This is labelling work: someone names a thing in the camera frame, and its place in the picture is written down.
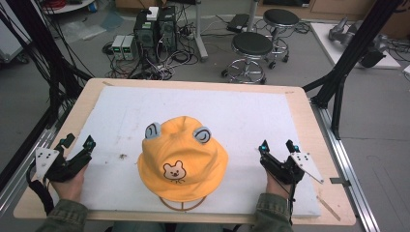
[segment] embroidered bear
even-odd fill
[[[187,171],[184,169],[181,161],[176,161],[175,165],[173,166],[169,163],[166,163],[163,166],[163,170],[165,171],[163,173],[163,176],[166,179],[171,180],[172,182],[175,181],[176,184],[181,184],[181,182],[185,182],[182,179],[187,175]]]

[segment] black stool seat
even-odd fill
[[[239,52],[252,56],[267,55],[273,49],[272,42],[268,38],[254,32],[236,35],[232,39],[232,46]]]
[[[294,26],[299,22],[299,18],[295,14],[283,9],[266,11],[263,14],[263,20],[271,26]]]

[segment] person's right hand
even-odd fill
[[[85,165],[75,176],[69,181],[59,183],[51,182],[54,189],[57,191],[60,199],[72,200],[79,202],[81,198],[82,185],[84,184],[84,172],[87,169]]]
[[[268,171],[266,171],[268,184],[266,185],[266,192],[282,196],[285,199],[289,198],[290,185],[285,185],[279,180],[276,180]]]

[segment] stool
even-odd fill
[[[278,54],[286,52],[286,55],[282,59],[283,62],[287,62],[289,58],[289,46],[284,42],[283,39],[278,37],[278,30],[293,28],[296,24],[299,23],[299,18],[295,14],[287,10],[271,9],[263,14],[263,20],[266,22],[266,24],[274,27],[274,30],[271,32],[272,44],[274,45],[274,49],[271,53],[274,54],[274,58],[273,61],[269,64],[269,68],[273,69],[276,65]]]
[[[243,59],[235,60],[226,70],[222,71],[222,76],[229,76],[229,82],[236,80],[240,83],[251,84],[266,82],[265,73],[262,67],[255,60],[263,60],[273,49],[272,42],[265,36],[254,32],[243,32],[232,39],[232,49]]]

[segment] hat ear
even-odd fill
[[[193,131],[193,137],[196,141],[204,144],[211,139],[211,131],[206,127],[200,127]]]
[[[153,123],[145,129],[145,138],[151,139],[161,135],[161,125],[159,123]]]

